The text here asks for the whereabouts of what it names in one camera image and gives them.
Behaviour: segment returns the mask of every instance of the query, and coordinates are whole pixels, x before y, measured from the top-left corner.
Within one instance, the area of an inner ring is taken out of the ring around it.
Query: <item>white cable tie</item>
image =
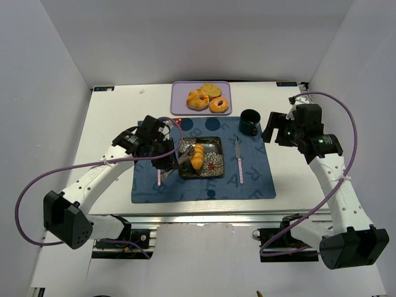
[[[344,181],[350,181],[352,178],[349,175],[341,175],[341,177],[338,178],[336,181],[340,181],[341,179],[343,179]]]
[[[103,158],[103,165],[107,165],[111,167],[111,164],[109,162],[107,162],[106,158]]]

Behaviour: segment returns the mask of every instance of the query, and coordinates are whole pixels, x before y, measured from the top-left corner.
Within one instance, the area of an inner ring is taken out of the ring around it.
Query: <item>black mug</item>
[[[244,110],[239,119],[239,131],[245,135],[256,136],[259,132],[260,114],[256,110]]]

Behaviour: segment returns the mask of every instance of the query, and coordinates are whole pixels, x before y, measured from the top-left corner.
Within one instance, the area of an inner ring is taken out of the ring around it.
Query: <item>blue placemat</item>
[[[246,200],[275,198],[267,152],[259,133],[249,137],[240,133],[239,117],[182,118],[184,137],[218,136],[222,140],[225,173],[217,179],[184,179],[175,171],[161,186],[157,185],[157,170],[149,161],[134,166],[133,203],[162,203],[194,200]],[[239,183],[235,139],[238,136],[244,184]],[[172,129],[177,144],[180,136]]]

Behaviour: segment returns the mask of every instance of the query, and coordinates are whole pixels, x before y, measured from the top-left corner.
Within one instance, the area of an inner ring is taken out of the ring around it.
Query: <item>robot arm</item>
[[[293,107],[288,114],[271,113],[262,138],[270,142],[273,129],[278,129],[275,142],[298,148],[326,196],[344,178],[342,148],[335,135],[324,134],[319,105],[309,104],[302,97],[290,100]],[[349,179],[342,182],[327,204],[334,224],[332,230],[306,219],[292,228],[290,235],[320,251],[330,269],[375,263],[389,237],[385,229],[374,227]]]
[[[171,127],[171,122],[147,116],[141,126],[123,131],[100,159],[102,166],[90,168],[59,194],[47,193],[43,202],[44,227],[72,249],[81,247],[88,239],[128,240],[131,224],[127,220],[114,215],[89,215],[89,211],[113,181],[134,166],[136,161],[131,158],[155,157],[174,150],[169,137]],[[168,176],[178,168],[179,160],[173,153],[152,160],[152,165]]]

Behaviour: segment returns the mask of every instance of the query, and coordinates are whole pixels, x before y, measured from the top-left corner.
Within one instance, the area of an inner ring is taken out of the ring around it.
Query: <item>pink utensil handle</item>
[[[239,181],[243,184],[242,160],[238,158]]]

